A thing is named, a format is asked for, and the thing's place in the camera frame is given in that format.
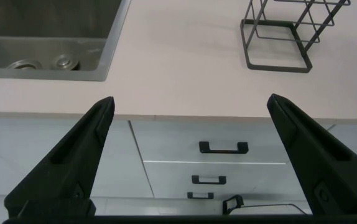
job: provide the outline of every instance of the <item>sink basin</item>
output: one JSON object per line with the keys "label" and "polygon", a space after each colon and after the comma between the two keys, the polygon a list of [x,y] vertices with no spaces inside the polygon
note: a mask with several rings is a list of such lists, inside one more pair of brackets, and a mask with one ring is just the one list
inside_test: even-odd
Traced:
{"label": "sink basin", "polygon": [[104,81],[130,0],[0,0],[0,78]]}

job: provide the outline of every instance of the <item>metal wire rack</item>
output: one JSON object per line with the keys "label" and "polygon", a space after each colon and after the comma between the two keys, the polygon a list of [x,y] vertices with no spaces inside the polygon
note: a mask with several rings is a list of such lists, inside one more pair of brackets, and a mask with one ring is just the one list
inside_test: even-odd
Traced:
{"label": "metal wire rack", "polygon": [[[265,70],[265,71],[276,71],[276,72],[308,73],[312,68],[312,64],[311,64],[311,61],[307,55],[307,51],[310,49],[312,44],[320,42],[320,35],[326,27],[333,27],[335,25],[335,21],[333,20],[333,17],[336,15],[336,13],[339,11],[339,9],[342,6],[349,6],[351,4],[351,2],[350,2],[350,0],[338,0],[337,2],[328,2],[327,0],[319,0],[319,1],[316,1],[316,0],[274,0],[274,1],[276,1],[276,2],[292,2],[292,3],[297,3],[297,4],[303,3],[303,4],[305,4],[305,9],[301,13],[301,15],[297,21],[269,20],[269,19],[267,19],[266,13],[264,12],[264,10],[267,6],[268,0],[260,0],[261,8],[257,15],[254,12],[253,0],[250,0],[248,9],[246,10],[246,13],[245,13],[245,17],[241,21],[241,24],[240,24],[243,48],[244,48],[244,53],[246,56],[246,63],[248,65],[248,68],[253,69],[253,70]],[[327,9],[328,15],[322,23],[314,22],[314,18],[312,16],[312,13],[310,12],[310,8],[313,6],[313,4],[324,4]],[[334,8],[332,10],[330,10],[329,5],[334,6]],[[253,19],[248,19],[249,12],[251,12]],[[310,22],[304,21],[306,16],[308,16],[308,18],[310,19]],[[313,36],[311,37],[311,39],[305,40],[305,39],[301,39],[299,37],[299,35],[297,33],[297,29],[299,28],[299,25],[301,25],[301,24],[313,27],[314,33],[313,33]],[[253,25],[253,27],[251,29],[251,33],[248,37],[248,40],[246,40],[245,34],[244,34],[244,26],[245,25]],[[257,31],[258,26],[288,27],[294,38],[286,39],[286,38],[262,36]],[[283,40],[283,41],[296,42],[297,47],[299,48],[300,54],[305,62],[305,67],[281,67],[281,66],[274,66],[274,65],[252,64],[249,59],[248,48],[252,41],[254,33],[256,33],[256,36],[260,39]]]}

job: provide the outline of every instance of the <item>sink drain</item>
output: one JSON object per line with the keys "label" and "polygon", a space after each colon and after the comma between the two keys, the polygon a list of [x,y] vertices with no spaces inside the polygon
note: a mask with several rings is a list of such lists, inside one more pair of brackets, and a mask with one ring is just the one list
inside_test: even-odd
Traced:
{"label": "sink drain", "polygon": [[13,69],[23,69],[23,70],[35,70],[35,69],[42,69],[42,65],[35,60],[19,60],[17,62],[12,63],[7,68]]}
{"label": "sink drain", "polygon": [[62,54],[52,61],[52,69],[55,70],[76,70],[78,67],[79,60],[69,54]]}

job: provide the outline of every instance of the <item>countertop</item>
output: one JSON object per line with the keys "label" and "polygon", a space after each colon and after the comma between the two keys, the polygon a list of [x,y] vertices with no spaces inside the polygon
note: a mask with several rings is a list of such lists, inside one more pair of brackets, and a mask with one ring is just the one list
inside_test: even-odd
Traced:
{"label": "countertop", "polygon": [[0,79],[0,116],[78,117],[114,96],[116,119],[259,122],[277,93],[319,122],[357,123],[357,1],[308,51],[309,73],[247,68],[248,2],[132,0],[105,82]]}

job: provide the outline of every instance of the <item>drawer handle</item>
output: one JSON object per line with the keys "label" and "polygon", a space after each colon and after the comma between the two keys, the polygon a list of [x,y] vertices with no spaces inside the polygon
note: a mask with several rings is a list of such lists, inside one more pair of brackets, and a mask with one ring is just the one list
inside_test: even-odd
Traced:
{"label": "drawer handle", "polygon": [[200,182],[198,175],[192,176],[192,183],[193,184],[215,184],[215,185],[225,185],[227,183],[227,178],[225,176],[219,176],[218,182]]}
{"label": "drawer handle", "polygon": [[236,147],[238,148],[238,150],[210,150],[209,142],[199,142],[199,151],[201,153],[246,154],[247,152],[249,152],[247,142],[238,142]]}
{"label": "drawer handle", "polygon": [[208,197],[194,197],[192,192],[187,192],[188,199],[213,199],[214,197],[214,193],[208,193]]}

